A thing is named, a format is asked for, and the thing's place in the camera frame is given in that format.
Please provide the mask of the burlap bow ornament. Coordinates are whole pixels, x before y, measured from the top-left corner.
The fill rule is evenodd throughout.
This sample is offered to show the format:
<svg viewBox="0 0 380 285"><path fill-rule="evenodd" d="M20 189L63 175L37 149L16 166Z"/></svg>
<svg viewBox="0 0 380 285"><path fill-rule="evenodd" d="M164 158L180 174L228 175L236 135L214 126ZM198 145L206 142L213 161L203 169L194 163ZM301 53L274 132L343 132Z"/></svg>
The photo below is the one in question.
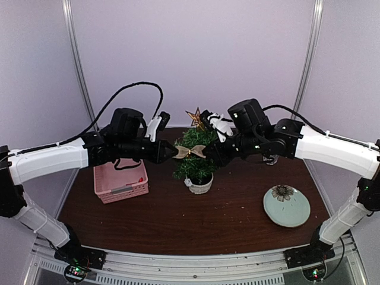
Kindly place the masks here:
<svg viewBox="0 0 380 285"><path fill-rule="evenodd" d="M203 150L205 149L204 145L195 145L192 148L177 145L176 148L178 149L178 154L174 157L174 159L184 159L192 154L202 159L206 159L206 156L203 154Z"/></svg>

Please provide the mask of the gold star ornament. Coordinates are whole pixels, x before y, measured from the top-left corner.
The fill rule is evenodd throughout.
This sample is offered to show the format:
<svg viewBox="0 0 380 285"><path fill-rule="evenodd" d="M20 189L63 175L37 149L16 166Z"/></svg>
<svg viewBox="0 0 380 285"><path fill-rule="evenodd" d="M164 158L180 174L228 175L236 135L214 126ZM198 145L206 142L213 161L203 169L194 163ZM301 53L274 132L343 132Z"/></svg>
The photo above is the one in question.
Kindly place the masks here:
<svg viewBox="0 0 380 285"><path fill-rule="evenodd" d="M197 130L205 131L205 126L201 121L201 113L199 108L197 108L194 113L186 111L186 114L192 119L191 127L194 127Z"/></svg>

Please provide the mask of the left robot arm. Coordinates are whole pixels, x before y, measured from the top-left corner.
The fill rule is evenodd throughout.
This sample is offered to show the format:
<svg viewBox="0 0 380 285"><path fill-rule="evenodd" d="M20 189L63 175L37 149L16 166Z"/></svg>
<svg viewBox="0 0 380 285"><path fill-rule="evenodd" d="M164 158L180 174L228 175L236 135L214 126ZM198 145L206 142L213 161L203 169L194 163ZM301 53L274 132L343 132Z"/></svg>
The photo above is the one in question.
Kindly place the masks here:
<svg viewBox="0 0 380 285"><path fill-rule="evenodd" d="M156 110L150 122L130 108L115 109L111 122L99 131L87 127L78 135L53 144L23 150L1 147L1 217L13 218L43 236L73 264L86 255L75 232L38 206L23 183L69 169L100 166L120 159L160 164L178 154L166 140L157 139L170 115Z"/></svg>

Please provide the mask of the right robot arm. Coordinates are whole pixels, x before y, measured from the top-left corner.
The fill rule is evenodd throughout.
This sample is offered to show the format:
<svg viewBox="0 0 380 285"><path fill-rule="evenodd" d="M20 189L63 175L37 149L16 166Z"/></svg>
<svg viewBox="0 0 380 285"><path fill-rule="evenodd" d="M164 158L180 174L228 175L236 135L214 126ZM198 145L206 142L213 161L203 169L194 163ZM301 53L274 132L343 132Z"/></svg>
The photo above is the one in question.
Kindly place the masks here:
<svg viewBox="0 0 380 285"><path fill-rule="evenodd" d="M205 148L204 154L219 166L236 157L260 154L266 158L315 160L360 175L352 196L315 230L304 250L308 261L317 262L364 216L379 211L379 142L330 134L302 115L298 120L282 119L273 125L264 112L256 99L230 107L229 119L203 111L201 121L218 133L218 139Z"/></svg>

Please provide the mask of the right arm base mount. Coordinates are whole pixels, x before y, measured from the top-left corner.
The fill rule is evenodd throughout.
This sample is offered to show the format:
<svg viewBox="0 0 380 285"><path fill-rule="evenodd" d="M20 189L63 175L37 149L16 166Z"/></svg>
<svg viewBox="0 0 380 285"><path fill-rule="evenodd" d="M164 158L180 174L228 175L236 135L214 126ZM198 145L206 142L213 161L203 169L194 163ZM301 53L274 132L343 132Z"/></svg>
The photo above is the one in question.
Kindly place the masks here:
<svg viewBox="0 0 380 285"><path fill-rule="evenodd" d="M327 276L326 260L334 258L332 249L324 252L310 246L292 248L283 252L288 269L301 268L307 281L319 282Z"/></svg>

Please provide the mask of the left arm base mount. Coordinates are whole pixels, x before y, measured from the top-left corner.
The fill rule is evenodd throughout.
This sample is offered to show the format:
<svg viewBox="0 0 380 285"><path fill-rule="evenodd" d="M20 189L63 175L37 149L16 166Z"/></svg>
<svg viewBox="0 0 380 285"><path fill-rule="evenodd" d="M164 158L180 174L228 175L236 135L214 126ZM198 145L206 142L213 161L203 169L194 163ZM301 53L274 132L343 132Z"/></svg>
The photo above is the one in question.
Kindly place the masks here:
<svg viewBox="0 0 380 285"><path fill-rule="evenodd" d="M106 259L106 252L103 250L72 245L57 248L52 243L50 247L55 251L54 258L66 263L63 275L69 283L80 283L93 270L103 269Z"/></svg>

